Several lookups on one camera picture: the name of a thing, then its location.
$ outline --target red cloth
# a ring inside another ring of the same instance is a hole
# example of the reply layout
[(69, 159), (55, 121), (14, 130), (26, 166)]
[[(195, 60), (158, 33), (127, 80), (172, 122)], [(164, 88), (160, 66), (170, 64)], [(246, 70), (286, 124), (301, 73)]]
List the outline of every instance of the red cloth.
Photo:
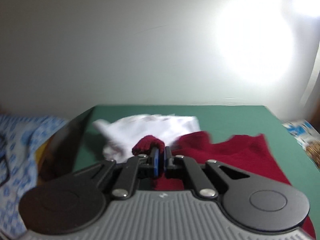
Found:
[(146, 154), (150, 155), (150, 152), (153, 147), (157, 147), (160, 153), (164, 151), (164, 143), (163, 141), (159, 140), (158, 138), (147, 135), (143, 137), (138, 143), (132, 148), (132, 154)]
[[(173, 151), (173, 155), (189, 156), (198, 163), (205, 163), (208, 159), (215, 159), (245, 171), (290, 184), (270, 154), (262, 134), (256, 137), (234, 135), (228, 141), (211, 144), (209, 134), (200, 131), (183, 135), (177, 143), (179, 150)], [(157, 180), (155, 188), (155, 190), (161, 191), (181, 189), (183, 189), (183, 184), (180, 180), (166, 179), (164, 177)], [(313, 238), (316, 238), (316, 233), (309, 217), (306, 218), (302, 228)]]

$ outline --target green table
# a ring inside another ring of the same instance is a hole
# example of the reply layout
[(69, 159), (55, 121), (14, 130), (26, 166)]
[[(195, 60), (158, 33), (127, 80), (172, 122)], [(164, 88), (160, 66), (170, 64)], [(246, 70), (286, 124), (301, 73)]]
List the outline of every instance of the green table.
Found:
[(105, 140), (93, 128), (93, 121), (114, 122), (135, 114), (196, 116), (201, 130), (208, 131), (214, 143), (234, 134), (265, 134), (271, 153), (289, 181), (308, 196), (310, 217), (320, 237), (320, 173), (296, 140), (264, 106), (96, 106), (85, 128), (74, 171), (103, 159)]

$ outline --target white wall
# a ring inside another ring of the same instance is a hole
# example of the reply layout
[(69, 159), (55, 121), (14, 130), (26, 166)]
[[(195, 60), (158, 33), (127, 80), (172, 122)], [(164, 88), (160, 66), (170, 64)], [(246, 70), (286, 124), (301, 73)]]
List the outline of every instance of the white wall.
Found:
[(100, 103), (262, 104), (305, 117), (319, 40), (292, 0), (0, 0), (0, 104), (65, 117)]

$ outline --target gray ribbed base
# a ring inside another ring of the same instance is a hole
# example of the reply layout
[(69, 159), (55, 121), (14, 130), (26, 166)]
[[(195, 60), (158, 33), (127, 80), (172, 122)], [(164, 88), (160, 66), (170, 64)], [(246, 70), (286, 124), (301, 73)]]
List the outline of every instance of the gray ribbed base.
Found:
[(22, 240), (254, 240), (311, 239), (302, 230), (281, 235), (260, 235), (232, 224), (216, 203), (193, 197), (190, 191), (137, 191), (125, 201), (113, 201), (86, 229), (45, 236), (28, 231)]

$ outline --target blue floral fabric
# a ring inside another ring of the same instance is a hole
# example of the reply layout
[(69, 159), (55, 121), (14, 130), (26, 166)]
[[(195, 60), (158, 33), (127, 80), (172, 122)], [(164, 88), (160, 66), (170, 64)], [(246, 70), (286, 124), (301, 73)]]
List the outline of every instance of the blue floral fabric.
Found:
[(26, 231), (18, 205), (22, 195), (36, 186), (34, 153), (65, 124), (53, 116), (0, 114), (0, 231), (12, 239)]

